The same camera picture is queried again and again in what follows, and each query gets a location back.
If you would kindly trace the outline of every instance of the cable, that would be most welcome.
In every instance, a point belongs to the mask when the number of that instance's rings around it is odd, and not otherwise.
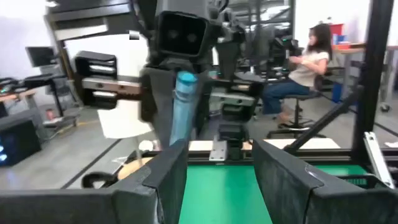
[[[142,34],[144,37],[146,37],[148,40],[150,40],[152,35],[139,22],[139,18],[138,18],[137,14],[136,14],[136,9],[134,8],[134,0],[129,0],[129,8],[130,8],[130,15],[132,16],[132,19],[133,19],[134,23],[136,24],[136,26],[138,28],[138,31],[140,32],[140,34]]]

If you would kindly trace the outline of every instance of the desk leg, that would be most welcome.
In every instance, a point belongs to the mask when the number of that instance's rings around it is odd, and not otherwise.
[[[7,108],[3,102],[0,102],[0,118],[8,116]]]
[[[344,58],[343,86],[341,88],[341,100],[349,95],[349,76],[351,70],[351,54],[346,54]]]
[[[26,100],[26,103],[27,103],[27,106],[28,106],[29,109],[37,110],[37,113],[38,113],[37,118],[36,118],[37,122],[38,122],[38,124],[37,124],[37,133],[39,134],[39,138],[44,141],[44,140],[46,140],[48,138],[48,135],[47,135],[47,131],[44,128],[43,118],[42,118],[42,115],[40,113],[40,109],[39,109],[39,107],[36,104],[34,96],[33,95],[27,95],[27,96],[25,96],[25,100]]]

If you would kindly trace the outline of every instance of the white table surface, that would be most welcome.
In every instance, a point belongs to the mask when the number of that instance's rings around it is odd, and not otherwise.
[[[295,139],[265,139],[264,141],[283,149],[288,144],[291,144]],[[191,141],[189,150],[190,151],[210,151],[213,148],[213,141]],[[244,144],[244,149],[250,150],[249,144]],[[339,149],[334,140],[330,138],[313,138],[307,141],[301,149]]]

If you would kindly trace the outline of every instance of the woman's dark hair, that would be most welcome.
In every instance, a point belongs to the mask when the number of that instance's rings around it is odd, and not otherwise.
[[[333,51],[331,49],[331,32],[328,24],[318,24],[310,29],[312,34],[317,38],[317,42],[308,46],[308,51],[328,52],[329,59],[333,58]]]

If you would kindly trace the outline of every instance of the woman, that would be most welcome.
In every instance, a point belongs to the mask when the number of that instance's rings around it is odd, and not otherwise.
[[[317,75],[326,72],[332,58],[331,32],[328,24],[319,24],[310,29],[307,49],[300,57],[290,57],[297,69],[289,74],[286,82],[265,87],[262,94],[263,114],[278,114],[280,124],[289,121],[289,112],[280,103],[287,95],[308,95],[313,89]]]

